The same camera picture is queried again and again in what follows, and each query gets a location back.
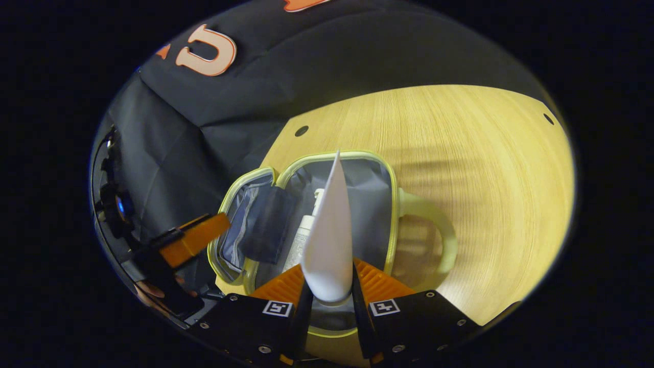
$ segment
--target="white bottle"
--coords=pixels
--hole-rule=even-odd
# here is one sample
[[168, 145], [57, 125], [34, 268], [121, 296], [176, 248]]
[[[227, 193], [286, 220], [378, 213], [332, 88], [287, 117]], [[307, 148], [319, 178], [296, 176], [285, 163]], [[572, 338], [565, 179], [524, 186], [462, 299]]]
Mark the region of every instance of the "white bottle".
[[304, 245], [306, 245], [307, 240], [309, 239], [309, 233], [311, 232], [311, 227], [313, 226], [313, 220], [318, 213], [318, 209], [320, 208], [320, 203], [322, 202], [322, 194], [324, 191], [324, 189], [316, 189], [316, 191], [313, 193], [314, 197], [316, 198], [316, 202], [313, 204], [313, 212], [311, 215], [302, 216], [300, 227], [298, 227], [298, 231], [295, 233], [295, 238], [293, 239], [293, 244], [291, 244], [290, 250], [288, 251], [288, 257], [286, 257], [286, 263], [284, 264], [284, 269], [282, 272], [286, 272], [286, 270], [289, 268], [300, 263], [302, 254], [304, 253]]

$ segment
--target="bag handle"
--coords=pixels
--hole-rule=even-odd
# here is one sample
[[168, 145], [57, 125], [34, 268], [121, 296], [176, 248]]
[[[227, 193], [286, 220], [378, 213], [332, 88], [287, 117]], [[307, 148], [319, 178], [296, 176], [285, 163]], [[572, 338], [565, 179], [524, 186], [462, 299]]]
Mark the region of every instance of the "bag handle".
[[448, 273], [454, 267], [456, 253], [458, 251], [458, 243], [452, 223], [445, 213], [436, 207], [432, 201], [415, 194], [407, 193], [402, 188], [399, 188], [399, 194], [400, 217], [404, 215], [420, 216], [431, 220], [438, 228], [441, 233], [443, 252], [441, 254], [441, 263], [438, 265], [436, 272], [438, 274]]

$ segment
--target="wooden surface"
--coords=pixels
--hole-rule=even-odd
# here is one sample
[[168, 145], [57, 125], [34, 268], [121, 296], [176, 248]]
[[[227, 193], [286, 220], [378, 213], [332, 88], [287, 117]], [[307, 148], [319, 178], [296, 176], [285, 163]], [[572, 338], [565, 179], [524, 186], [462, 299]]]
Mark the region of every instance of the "wooden surface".
[[[296, 137], [302, 126], [308, 131]], [[290, 119], [262, 166], [282, 172], [301, 156], [337, 149], [376, 152], [400, 187], [449, 216], [458, 257], [438, 291], [480, 325], [525, 298], [560, 250], [574, 201], [572, 153], [539, 101], [478, 86], [359, 96]], [[404, 217], [392, 275], [432, 288], [441, 281], [439, 253], [438, 230]]]

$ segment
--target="wooden table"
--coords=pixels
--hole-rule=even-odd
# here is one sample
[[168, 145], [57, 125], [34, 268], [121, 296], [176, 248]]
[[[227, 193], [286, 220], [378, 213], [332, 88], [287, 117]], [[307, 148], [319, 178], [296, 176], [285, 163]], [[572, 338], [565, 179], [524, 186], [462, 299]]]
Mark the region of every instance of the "wooden table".
[[[416, 86], [340, 101], [290, 119], [262, 166], [282, 172], [337, 149], [376, 152], [400, 187], [449, 216], [458, 257], [438, 292], [479, 325], [536, 287], [570, 226], [568, 139], [542, 102], [521, 94]], [[439, 243], [431, 223], [402, 218], [392, 275], [417, 291], [433, 288]]]

